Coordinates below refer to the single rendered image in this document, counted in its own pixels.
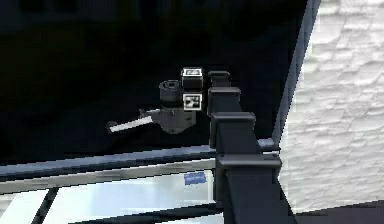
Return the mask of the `black television set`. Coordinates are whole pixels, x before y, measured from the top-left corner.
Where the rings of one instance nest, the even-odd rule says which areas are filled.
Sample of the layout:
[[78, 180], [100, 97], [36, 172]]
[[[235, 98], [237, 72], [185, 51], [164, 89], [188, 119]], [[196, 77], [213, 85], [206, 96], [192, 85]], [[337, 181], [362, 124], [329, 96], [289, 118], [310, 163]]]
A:
[[209, 120], [108, 134], [185, 67], [227, 71], [260, 139], [280, 135], [321, 0], [0, 0], [0, 181], [204, 145]]

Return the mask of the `glass television stand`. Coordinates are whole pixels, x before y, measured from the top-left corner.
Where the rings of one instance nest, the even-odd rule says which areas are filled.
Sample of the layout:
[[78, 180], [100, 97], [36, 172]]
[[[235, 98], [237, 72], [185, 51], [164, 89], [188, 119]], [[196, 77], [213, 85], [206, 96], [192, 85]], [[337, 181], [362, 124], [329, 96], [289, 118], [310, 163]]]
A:
[[[31, 224], [44, 198], [56, 196], [42, 224], [208, 204], [213, 201], [214, 159], [0, 182], [0, 224]], [[186, 173], [206, 182], [186, 185]]]

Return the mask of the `blue credit card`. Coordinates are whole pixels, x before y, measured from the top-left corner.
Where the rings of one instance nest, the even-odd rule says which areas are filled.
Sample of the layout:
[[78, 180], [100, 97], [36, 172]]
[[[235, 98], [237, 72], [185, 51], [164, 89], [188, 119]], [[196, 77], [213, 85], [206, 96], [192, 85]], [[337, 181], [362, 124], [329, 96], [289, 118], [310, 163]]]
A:
[[204, 172], [186, 173], [184, 175], [184, 183], [186, 185], [200, 184], [206, 182], [206, 175]]

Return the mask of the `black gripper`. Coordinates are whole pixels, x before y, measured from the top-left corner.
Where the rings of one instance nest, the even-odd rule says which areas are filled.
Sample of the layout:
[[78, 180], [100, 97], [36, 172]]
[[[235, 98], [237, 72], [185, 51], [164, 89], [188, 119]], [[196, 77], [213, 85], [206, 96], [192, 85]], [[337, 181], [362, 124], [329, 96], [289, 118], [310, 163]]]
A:
[[159, 109], [139, 109], [139, 119], [118, 124], [109, 121], [108, 133], [117, 133], [133, 129], [153, 121], [171, 135], [180, 134], [196, 124], [196, 113], [185, 111], [182, 100], [182, 87], [178, 80], [167, 80], [159, 84], [161, 107]]

